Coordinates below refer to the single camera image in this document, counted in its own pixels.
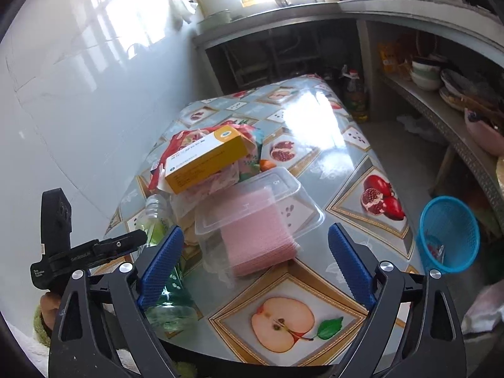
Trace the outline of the person left hand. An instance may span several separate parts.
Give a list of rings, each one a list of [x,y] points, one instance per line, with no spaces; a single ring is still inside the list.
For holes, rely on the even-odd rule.
[[[52,292],[45,293],[40,298],[40,311],[44,325],[50,331],[53,330],[55,319],[61,304],[61,296]]]

